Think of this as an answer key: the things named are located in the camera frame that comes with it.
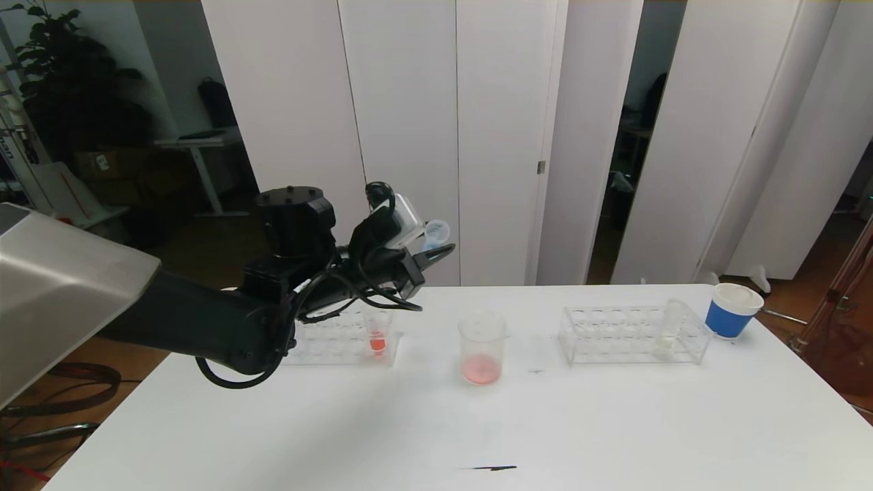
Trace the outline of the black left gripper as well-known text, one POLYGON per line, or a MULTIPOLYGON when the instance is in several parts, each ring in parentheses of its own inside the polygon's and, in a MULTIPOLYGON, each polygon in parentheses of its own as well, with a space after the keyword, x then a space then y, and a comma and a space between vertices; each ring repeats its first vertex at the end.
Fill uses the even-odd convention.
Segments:
POLYGON ((443 243, 414 255, 406 249, 377 248, 364 254, 362 270, 385 295, 408 301, 424 285, 423 271, 448 257, 455 248, 455 243, 443 243))

